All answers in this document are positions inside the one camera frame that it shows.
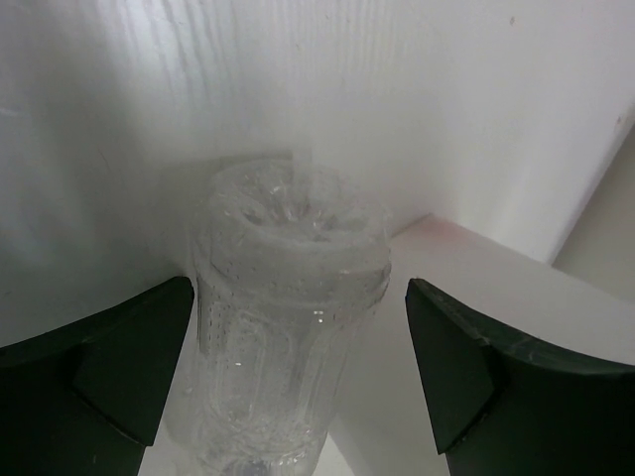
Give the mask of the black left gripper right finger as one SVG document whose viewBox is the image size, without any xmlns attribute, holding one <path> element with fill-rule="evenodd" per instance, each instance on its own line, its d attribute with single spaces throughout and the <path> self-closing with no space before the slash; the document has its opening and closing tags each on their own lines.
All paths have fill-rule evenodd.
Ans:
<svg viewBox="0 0 635 476">
<path fill-rule="evenodd" d="M 421 279 L 406 312 L 437 452 L 453 475 L 630 475 L 634 369 L 567 350 Z"/>
</svg>

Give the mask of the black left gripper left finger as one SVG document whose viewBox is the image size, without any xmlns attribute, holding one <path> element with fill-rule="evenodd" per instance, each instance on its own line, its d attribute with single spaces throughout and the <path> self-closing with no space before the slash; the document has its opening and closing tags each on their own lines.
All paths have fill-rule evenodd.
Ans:
<svg viewBox="0 0 635 476">
<path fill-rule="evenodd" d="M 155 442 L 191 318 L 171 278 L 1 350 L 4 475 L 136 475 Z"/>
</svg>

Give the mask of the clear unlabeled plastic bottle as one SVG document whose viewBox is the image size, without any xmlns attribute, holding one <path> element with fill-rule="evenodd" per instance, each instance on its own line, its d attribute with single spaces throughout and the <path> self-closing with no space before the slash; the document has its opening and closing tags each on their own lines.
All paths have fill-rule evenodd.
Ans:
<svg viewBox="0 0 635 476">
<path fill-rule="evenodd" d="M 346 362 L 386 293 L 388 213 L 341 173 L 213 173 L 190 249 L 195 343 L 167 426 L 181 475 L 311 475 Z"/>
</svg>

